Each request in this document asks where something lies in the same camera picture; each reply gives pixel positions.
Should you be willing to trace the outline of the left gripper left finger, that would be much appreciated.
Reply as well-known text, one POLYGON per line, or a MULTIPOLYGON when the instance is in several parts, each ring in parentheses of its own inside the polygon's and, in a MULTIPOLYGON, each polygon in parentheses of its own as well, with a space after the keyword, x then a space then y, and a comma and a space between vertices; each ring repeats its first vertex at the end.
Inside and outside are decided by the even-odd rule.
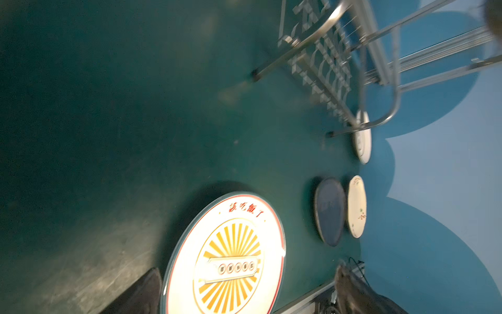
POLYGON ((161 287, 159 269, 151 268, 101 313, 159 313, 161 287))

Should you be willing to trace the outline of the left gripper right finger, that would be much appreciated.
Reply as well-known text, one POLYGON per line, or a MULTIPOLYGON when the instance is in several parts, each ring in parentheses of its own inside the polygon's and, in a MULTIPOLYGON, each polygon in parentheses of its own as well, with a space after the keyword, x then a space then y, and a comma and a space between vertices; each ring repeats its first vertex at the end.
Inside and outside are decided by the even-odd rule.
POLYGON ((407 313, 391 299, 376 293, 344 264, 338 265, 334 281, 338 313, 407 313))

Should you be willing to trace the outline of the white plate orange sunburst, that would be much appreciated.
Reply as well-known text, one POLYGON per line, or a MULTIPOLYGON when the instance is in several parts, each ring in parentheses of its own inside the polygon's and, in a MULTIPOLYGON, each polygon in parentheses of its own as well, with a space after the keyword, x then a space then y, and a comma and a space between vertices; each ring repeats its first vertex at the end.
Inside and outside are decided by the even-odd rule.
POLYGON ((271 313, 286 237, 273 207, 251 192, 206 206, 181 235, 163 280, 160 313, 271 313))

